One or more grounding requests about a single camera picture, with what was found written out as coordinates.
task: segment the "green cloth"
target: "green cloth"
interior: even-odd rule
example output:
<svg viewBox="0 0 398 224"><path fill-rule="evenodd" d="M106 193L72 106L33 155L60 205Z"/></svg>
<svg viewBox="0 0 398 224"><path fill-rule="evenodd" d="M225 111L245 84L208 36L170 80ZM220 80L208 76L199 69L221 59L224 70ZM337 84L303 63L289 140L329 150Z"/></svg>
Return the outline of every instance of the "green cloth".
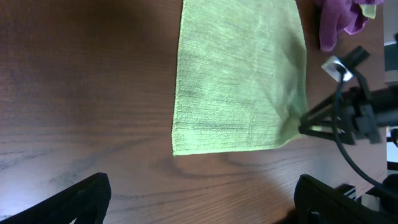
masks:
<svg viewBox="0 0 398 224"><path fill-rule="evenodd" d="M273 149L297 137L306 57L294 0L183 0L173 155Z"/></svg>
<svg viewBox="0 0 398 224"><path fill-rule="evenodd" d="M359 4L359 6L362 9L362 14L368 18L374 19L376 18L376 9L377 6L374 5L369 5L369 4Z"/></svg>

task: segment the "purple cloth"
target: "purple cloth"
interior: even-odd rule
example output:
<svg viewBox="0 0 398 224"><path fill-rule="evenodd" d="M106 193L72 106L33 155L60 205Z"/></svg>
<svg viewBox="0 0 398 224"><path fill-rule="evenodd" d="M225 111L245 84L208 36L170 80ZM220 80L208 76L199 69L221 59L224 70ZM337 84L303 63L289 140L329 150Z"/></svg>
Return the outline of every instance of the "purple cloth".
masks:
<svg viewBox="0 0 398 224"><path fill-rule="evenodd" d="M359 4L379 4L383 0L314 0L322 8L319 28L321 50L331 51L343 29L352 35L364 28L368 18Z"/></svg>

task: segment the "wood grain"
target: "wood grain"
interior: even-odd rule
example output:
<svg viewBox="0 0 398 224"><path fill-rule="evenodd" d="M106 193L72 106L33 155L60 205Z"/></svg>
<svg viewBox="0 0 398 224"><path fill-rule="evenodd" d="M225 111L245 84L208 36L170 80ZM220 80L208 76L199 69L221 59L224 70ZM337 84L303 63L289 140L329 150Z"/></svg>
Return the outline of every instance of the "wood grain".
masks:
<svg viewBox="0 0 398 224"><path fill-rule="evenodd" d="M320 65L319 10L298 0L314 106L336 83ZM300 174L336 187L370 186L333 142L173 157L171 126L181 0L0 0L0 219L95 172L109 175L105 223L274 223L294 207ZM371 53L359 70L383 86L382 7L335 54ZM348 147L370 176L386 176L386 145Z"/></svg>

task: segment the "wire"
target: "wire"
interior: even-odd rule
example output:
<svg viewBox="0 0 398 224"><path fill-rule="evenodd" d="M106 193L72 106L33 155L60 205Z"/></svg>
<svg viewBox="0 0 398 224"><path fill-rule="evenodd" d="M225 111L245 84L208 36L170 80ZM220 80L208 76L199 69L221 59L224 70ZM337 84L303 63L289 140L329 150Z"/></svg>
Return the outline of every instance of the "wire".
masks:
<svg viewBox="0 0 398 224"><path fill-rule="evenodd" d="M343 143L341 142L340 136L337 132L337 119L338 119L338 111L339 111L339 103L340 103L340 97L341 97L341 89L343 88L343 84L344 84L344 73L340 72L340 82L336 88L335 91L335 99L334 99L334 110L332 112L332 116L331 116L331 128L333 130L333 136L335 137L335 142L336 145L338 147L338 149L340 150L341 154L343 155L344 159L347 161L347 163L351 166L351 168L353 168L353 170L359 175L361 176L364 180L368 181L370 184L374 185L375 188L377 188L380 192L384 193L385 195L388 195L390 197L393 197L395 199L398 199L398 194L390 189L387 189L385 186L383 186L382 184L380 184L378 181L374 180L372 177L368 176L367 174L365 174L356 164L355 162L350 158L350 156L348 155L346 149L343 146Z"/></svg>

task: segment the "wrinkled fabric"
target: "wrinkled fabric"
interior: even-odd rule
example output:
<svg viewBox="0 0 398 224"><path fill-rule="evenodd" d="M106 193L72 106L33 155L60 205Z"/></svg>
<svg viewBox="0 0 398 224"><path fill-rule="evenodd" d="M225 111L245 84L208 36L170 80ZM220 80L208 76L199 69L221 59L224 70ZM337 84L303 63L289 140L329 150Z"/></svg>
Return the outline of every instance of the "wrinkled fabric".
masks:
<svg viewBox="0 0 398 224"><path fill-rule="evenodd" d="M368 18L363 15L360 4L376 5L383 0L314 0L321 7L319 39L320 48L331 51L337 43L337 35L344 30L356 34L365 26Z"/></svg>

